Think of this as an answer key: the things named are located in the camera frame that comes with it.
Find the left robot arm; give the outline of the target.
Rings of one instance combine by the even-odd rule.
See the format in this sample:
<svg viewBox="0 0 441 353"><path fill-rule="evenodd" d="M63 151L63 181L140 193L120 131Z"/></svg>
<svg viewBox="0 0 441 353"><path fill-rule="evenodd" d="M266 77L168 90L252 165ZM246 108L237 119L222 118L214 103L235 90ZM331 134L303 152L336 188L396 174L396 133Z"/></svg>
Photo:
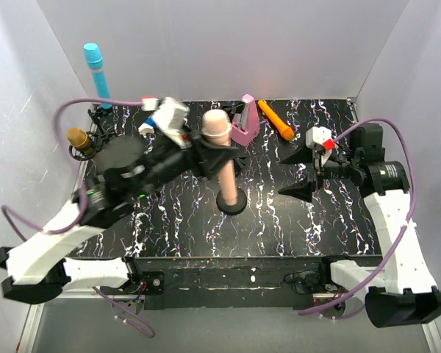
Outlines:
<svg viewBox="0 0 441 353"><path fill-rule="evenodd" d="M211 143L200 132L182 133L184 148L159 133L146 151L141 137L122 135L98 156L99 172L83 181L62 209L37 233L16 247L0 248L4 298L42 304L72 289L108 287L124 290L142 276L124 257L72 260L79 244L116 224L134 210L133 202L159 190L185 171L210 179L240 150Z"/></svg>

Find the beige microphone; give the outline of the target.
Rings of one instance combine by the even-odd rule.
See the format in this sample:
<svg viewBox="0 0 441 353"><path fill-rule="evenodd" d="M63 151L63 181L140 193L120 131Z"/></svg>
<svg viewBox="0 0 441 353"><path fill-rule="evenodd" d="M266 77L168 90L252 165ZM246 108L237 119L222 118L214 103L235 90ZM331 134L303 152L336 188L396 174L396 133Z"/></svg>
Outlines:
<svg viewBox="0 0 441 353"><path fill-rule="evenodd" d="M224 110L208 110L203 114L202 123L202 132L209 142L219 146L231 146L232 125ZM228 206L235 205L238 193L232 161L228 161L219 171L218 181L225 203Z"/></svg>

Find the round base shock-mount stand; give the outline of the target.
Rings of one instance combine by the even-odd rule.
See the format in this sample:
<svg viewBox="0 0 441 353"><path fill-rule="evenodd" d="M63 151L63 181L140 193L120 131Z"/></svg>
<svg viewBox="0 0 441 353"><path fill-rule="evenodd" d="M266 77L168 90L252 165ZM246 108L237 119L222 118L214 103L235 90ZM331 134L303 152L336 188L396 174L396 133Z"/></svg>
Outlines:
<svg viewBox="0 0 441 353"><path fill-rule="evenodd" d="M222 104L220 108L224 110L228 116L235 116L236 114L240 114L244 109L245 104L243 102L238 102L236 104Z"/></svg>

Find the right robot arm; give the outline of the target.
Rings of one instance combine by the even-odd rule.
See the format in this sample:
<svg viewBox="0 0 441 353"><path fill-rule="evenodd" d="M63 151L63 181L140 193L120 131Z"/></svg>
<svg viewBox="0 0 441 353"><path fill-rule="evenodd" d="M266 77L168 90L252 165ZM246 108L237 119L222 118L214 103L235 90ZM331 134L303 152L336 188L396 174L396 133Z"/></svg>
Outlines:
<svg viewBox="0 0 441 353"><path fill-rule="evenodd" d="M374 224L381 263L373 272L354 260L324 260L322 278L357 297L377 328L427 324L441 316L441 290L421 251L412 215L416 206L414 177L398 161L388 162L379 120L346 130L348 148L339 153L338 139L326 127L309 129L305 143L284 164L313 167L306 179L279 192L310 202L313 193L330 179L349 179L358 187Z"/></svg>

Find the black tripod stand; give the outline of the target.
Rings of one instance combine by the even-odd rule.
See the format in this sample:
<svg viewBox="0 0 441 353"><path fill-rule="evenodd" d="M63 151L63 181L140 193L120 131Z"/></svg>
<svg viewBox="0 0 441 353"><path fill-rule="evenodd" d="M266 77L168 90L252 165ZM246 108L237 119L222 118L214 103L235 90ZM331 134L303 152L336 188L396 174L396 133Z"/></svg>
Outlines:
<svg viewBox="0 0 441 353"><path fill-rule="evenodd" d="M113 108L103 108L101 104L94 104L92 109L87 110L90 120L96 126L96 135L105 143L114 138L117 134L114 129L103 129L102 121L113 115Z"/></svg>
<svg viewBox="0 0 441 353"><path fill-rule="evenodd" d="M89 143L85 147L80 149L72 145L68 146L68 153L71 158L79 162L93 160L107 144L105 141L105 137L95 132L89 132L88 140Z"/></svg>

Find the gold microphone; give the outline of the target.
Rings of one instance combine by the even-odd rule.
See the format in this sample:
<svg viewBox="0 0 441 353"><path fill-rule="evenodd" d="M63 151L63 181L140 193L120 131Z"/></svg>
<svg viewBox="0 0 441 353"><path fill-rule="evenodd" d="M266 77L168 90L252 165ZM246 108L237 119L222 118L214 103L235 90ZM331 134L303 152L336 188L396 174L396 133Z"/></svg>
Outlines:
<svg viewBox="0 0 441 353"><path fill-rule="evenodd" d="M71 147L75 148L85 156L90 156L96 151L96 145L90 138L89 134L78 127L70 128L67 132L67 138Z"/></svg>

